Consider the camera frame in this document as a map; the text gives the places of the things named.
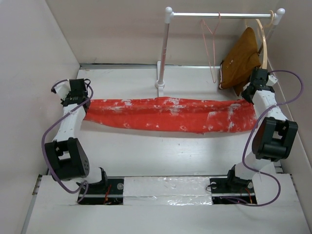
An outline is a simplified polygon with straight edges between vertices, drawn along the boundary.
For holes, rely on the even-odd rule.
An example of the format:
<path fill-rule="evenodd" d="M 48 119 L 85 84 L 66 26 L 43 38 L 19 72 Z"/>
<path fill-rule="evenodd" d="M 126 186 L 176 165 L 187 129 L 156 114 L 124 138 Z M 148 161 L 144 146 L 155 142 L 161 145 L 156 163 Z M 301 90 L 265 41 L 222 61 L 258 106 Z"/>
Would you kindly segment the orange white tie-dye trousers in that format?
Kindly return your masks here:
<path fill-rule="evenodd" d="M 254 106 L 243 99 L 157 97 L 94 99 L 84 119 L 115 128 L 204 134 L 250 131 L 257 117 Z"/>

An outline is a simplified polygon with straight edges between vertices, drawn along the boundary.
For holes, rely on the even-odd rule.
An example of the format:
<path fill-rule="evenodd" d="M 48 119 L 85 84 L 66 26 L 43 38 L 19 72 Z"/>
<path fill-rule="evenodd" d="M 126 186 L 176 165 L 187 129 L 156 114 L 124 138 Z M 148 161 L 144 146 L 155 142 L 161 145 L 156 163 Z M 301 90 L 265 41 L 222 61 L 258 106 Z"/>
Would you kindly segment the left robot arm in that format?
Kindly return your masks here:
<path fill-rule="evenodd" d="M 92 183 L 77 183 L 75 190 L 70 190 L 64 184 L 71 179 L 86 179 L 90 173 L 90 163 L 78 134 L 94 93 L 91 81 L 64 79 L 56 82 L 51 92 L 60 97 L 63 109 L 62 117 L 46 130 L 41 139 L 43 157 L 52 178 L 70 194 L 80 191 L 106 192 L 109 182 L 103 168 L 100 169 L 101 176 L 94 178 Z"/>

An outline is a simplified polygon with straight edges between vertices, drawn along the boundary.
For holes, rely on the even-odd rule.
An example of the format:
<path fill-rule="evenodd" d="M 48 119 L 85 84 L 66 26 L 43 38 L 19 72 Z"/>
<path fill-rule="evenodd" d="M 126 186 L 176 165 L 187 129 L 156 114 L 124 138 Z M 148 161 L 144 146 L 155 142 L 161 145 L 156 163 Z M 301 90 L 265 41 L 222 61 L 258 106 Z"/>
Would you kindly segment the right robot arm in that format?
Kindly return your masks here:
<path fill-rule="evenodd" d="M 286 159 L 292 149 L 298 125 L 282 113 L 275 98 L 268 70 L 253 69 L 242 97 L 256 110 L 257 121 L 243 151 L 241 163 L 234 165 L 227 174 L 226 188 L 231 192 L 245 189 L 252 178 L 271 162 Z"/>

